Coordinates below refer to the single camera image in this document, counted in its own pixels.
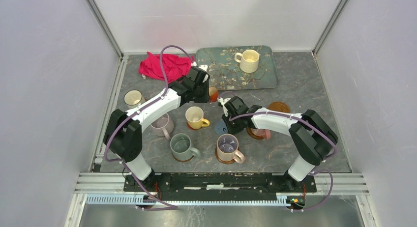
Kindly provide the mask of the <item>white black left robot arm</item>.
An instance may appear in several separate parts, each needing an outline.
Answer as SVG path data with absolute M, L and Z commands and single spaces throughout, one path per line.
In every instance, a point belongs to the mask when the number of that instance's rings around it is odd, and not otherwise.
M 155 97 L 127 111 L 114 110 L 108 121 L 103 143 L 104 160 L 110 162 L 109 151 L 117 155 L 116 161 L 122 162 L 136 176 L 138 188 L 149 191 L 154 187 L 152 168 L 141 154 L 143 132 L 164 114 L 189 102 L 207 103 L 209 99 L 209 67 L 192 66 L 186 76 L 170 83 Z

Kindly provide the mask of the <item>pink floral patterned mug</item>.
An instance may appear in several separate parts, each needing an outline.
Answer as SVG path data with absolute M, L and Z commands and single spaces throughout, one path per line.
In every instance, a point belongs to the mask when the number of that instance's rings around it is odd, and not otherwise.
M 271 138 L 270 130 L 266 129 L 252 129 L 252 132 L 258 136 L 263 136 L 264 139 L 269 140 Z

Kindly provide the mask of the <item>yellow ceramic mug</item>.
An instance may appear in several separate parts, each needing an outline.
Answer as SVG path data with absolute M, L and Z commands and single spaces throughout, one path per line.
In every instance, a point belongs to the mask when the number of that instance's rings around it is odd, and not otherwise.
M 210 121 L 204 118 L 204 111 L 197 106 L 190 107 L 185 112 L 187 124 L 193 130 L 210 126 Z

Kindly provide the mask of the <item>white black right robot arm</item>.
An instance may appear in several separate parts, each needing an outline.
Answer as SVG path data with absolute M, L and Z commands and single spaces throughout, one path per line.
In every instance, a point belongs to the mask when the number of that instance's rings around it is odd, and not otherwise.
M 291 192 L 298 191 L 315 167 L 337 153 L 338 136 L 314 110 L 284 113 L 258 105 L 248 107 L 238 96 L 218 97 L 217 101 L 223 108 L 222 119 L 230 134 L 246 128 L 266 129 L 292 138 L 298 156 L 284 178 L 284 186 Z

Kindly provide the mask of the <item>cream yellow mug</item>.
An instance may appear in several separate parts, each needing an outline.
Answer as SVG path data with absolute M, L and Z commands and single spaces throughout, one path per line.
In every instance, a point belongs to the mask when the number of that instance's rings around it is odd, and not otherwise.
M 255 50 L 245 50 L 243 53 L 236 53 L 234 60 L 239 63 L 243 72 L 254 73 L 258 69 L 260 55 Z

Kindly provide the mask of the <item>small orange cup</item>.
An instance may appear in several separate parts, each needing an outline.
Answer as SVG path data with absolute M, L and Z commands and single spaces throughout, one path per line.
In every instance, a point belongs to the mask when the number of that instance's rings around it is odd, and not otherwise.
M 218 90 L 216 87 L 211 86 L 208 88 L 208 92 L 209 92 L 209 98 L 210 98 L 210 102 L 214 103 L 217 101 L 218 98 Z

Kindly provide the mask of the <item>white mug black handle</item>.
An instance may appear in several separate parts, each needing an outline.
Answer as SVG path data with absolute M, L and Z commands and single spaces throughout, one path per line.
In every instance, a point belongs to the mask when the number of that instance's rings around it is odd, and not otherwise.
M 124 102 L 129 109 L 133 109 L 146 102 L 139 90 L 130 90 L 124 95 Z

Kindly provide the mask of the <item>lilac ceramic mug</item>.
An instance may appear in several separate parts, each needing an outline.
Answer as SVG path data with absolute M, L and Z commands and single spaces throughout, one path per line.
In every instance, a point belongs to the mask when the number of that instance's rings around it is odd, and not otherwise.
M 155 135 L 167 140 L 171 139 L 170 133 L 174 129 L 174 123 L 168 113 L 155 120 L 150 126 Z

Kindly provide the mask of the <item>blue round coaster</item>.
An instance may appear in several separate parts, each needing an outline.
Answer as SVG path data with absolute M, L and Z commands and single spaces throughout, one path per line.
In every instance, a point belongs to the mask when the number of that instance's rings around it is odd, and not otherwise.
M 226 123 L 221 119 L 219 120 L 215 126 L 214 126 L 214 130 L 216 132 L 216 134 L 218 134 L 219 136 L 227 134 L 228 133 L 228 128 L 226 126 Z

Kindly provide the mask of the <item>grey-green ceramic mug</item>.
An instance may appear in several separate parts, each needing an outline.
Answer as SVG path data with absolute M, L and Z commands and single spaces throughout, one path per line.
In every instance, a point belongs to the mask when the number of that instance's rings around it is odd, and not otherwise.
M 176 134 L 170 140 L 173 156 L 180 160 L 187 160 L 191 156 L 201 157 L 200 151 L 194 147 L 191 138 L 186 134 Z

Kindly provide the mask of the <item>green floral serving tray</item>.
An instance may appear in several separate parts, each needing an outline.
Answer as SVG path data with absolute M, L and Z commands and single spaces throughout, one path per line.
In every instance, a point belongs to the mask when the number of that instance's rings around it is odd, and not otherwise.
M 243 72 L 234 58 L 246 50 L 260 55 L 259 67 L 253 73 Z M 269 89 L 279 83 L 273 51 L 266 45 L 200 48 L 196 60 L 199 65 L 208 66 L 210 85 L 218 90 Z

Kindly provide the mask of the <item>beige pink tall mug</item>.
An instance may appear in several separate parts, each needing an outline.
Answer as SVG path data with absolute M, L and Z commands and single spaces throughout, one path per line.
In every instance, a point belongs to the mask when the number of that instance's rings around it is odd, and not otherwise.
M 230 161 L 242 164 L 245 161 L 245 156 L 239 151 L 238 139 L 231 134 L 221 135 L 216 142 L 216 150 L 221 160 Z

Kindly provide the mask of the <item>glossy wooden ridged coaster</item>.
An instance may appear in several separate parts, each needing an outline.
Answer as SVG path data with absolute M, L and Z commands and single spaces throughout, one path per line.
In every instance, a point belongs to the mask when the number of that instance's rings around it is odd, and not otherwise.
M 185 162 L 189 162 L 190 160 L 192 160 L 193 158 L 194 158 L 194 156 L 191 156 L 189 159 L 187 159 L 187 160 L 180 160 L 180 159 L 177 159 L 175 156 L 173 156 L 173 158 L 176 160 L 176 161 L 178 161 L 178 162 L 182 162 L 182 163 L 185 163 Z

